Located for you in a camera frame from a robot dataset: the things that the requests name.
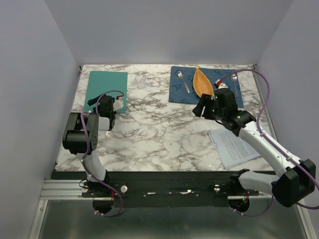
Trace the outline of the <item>teal green folder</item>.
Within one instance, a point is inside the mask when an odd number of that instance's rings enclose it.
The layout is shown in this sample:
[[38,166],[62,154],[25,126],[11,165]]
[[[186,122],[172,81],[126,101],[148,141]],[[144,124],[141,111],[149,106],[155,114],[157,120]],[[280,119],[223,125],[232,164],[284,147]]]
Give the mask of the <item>teal green folder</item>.
[[111,90],[119,90],[124,93],[122,97],[124,107],[119,109],[117,113],[124,114],[127,109],[127,85],[128,73],[127,72],[104,72],[104,71],[91,71],[89,75],[87,93],[84,104],[84,111],[92,111],[95,104],[88,105],[88,101],[100,96],[102,93]]

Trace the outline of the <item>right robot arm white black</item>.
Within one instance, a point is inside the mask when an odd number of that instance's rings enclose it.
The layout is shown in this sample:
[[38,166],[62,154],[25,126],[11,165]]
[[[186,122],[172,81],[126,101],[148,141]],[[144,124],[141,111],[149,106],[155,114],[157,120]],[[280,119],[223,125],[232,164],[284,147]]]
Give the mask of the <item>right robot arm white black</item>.
[[291,207],[315,190],[318,185],[316,165],[309,159],[289,155],[288,150],[267,134],[248,111],[238,109],[230,89],[217,89],[212,96],[202,94],[192,112],[206,120],[219,120],[227,130],[253,147],[274,170],[274,175],[248,169],[237,172],[229,183],[233,194],[256,190],[274,196],[285,207]]

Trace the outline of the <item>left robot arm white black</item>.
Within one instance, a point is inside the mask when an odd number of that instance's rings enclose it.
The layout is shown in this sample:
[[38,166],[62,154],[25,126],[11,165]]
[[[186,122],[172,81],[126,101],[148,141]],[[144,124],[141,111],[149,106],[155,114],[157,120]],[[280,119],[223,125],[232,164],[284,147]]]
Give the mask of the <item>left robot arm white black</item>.
[[117,101],[111,96],[99,96],[89,100],[88,104],[96,104],[92,113],[69,114],[62,138],[63,148],[69,150],[82,163],[88,187],[98,196],[110,193],[111,185],[107,170],[96,153],[99,131],[111,131],[116,120],[114,104]]

